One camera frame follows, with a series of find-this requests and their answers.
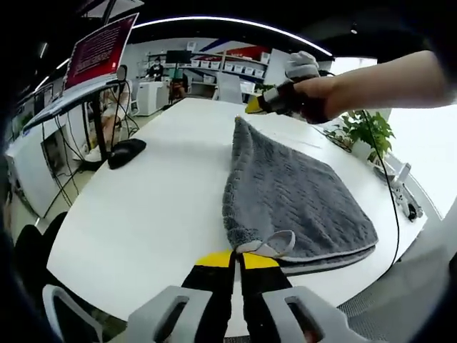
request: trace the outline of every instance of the monitor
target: monitor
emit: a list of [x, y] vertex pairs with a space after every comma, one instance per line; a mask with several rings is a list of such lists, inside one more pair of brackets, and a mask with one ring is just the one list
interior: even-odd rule
[[34, 115], [40, 113], [44, 108], [44, 92], [40, 91], [34, 97]]
[[166, 63], [191, 63], [192, 51], [189, 50], [168, 50], [166, 52]]
[[67, 66], [64, 89], [115, 74], [137, 16], [132, 14], [113, 21], [78, 41]]

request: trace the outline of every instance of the white box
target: white box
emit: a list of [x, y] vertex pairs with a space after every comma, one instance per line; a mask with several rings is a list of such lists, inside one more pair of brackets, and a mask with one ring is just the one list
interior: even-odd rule
[[260, 56], [260, 62], [267, 64], [270, 61], [270, 54], [268, 52], [262, 52]]
[[264, 70], [254, 69], [254, 76], [256, 76], [256, 77], [263, 77], [264, 73], [265, 73]]
[[233, 64], [226, 62], [225, 66], [224, 66], [224, 70], [233, 71]]
[[196, 47], [197, 47], [197, 42], [196, 41], [188, 41], [187, 42], [187, 50], [188, 51], [195, 51]]
[[244, 69], [244, 73], [246, 75], [252, 75], [254, 74], [254, 68], [252, 68], [251, 66], [247, 66], [245, 69]]
[[243, 68], [244, 68], [244, 66], [242, 66], [240, 64], [235, 64], [234, 71], [237, 72], [237, 73], [242, 73], [243, 72]]
[[215, 78], [214, 76], [211, 76], [211, 75], [204, 75], [204, 76], [203, 76], [203, 82], [204, 82], [205, 84], [213, 84], [214, 81], [215, 81], [215, 79], [216, 79], [216, 78]]
[[211, 69], [219, 69], [221, 62], [211, 62]]

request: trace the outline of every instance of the red screen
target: red screen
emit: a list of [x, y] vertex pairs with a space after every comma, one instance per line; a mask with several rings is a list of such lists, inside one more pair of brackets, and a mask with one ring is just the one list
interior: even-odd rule
[[110, 23], [75, 44], [64, 89], [94, 77], [115, 73], [138, 14]]

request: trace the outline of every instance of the window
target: window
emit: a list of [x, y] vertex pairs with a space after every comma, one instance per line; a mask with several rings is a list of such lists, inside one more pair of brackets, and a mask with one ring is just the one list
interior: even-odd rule
[[338, 75], [354, 69], [374, 66], [378, 63], [377, 61], [377, 59], [365, 59], [362, 57], [337, 57], [331, 64], [330, 72]]
[[411, 165], [411, 175], [444, 218], [457, 196], [457, 105], [392, 109], [388, 122], [396, 136], [392, 154]]

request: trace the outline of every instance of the gray towel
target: gray towel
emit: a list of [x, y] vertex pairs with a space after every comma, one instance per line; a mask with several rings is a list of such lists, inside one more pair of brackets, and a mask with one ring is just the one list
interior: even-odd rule
[[[222, 214], [233, 248], [252, 250], [291, 230], [295, 245], [279, 259], [292, 274], [344, 267], [374, 250], [373, 224], [329, 165], [269, 139], [242, 118], [231, 163]], [[267, 248], [280, 254], [286, 241], [275, 237]]]

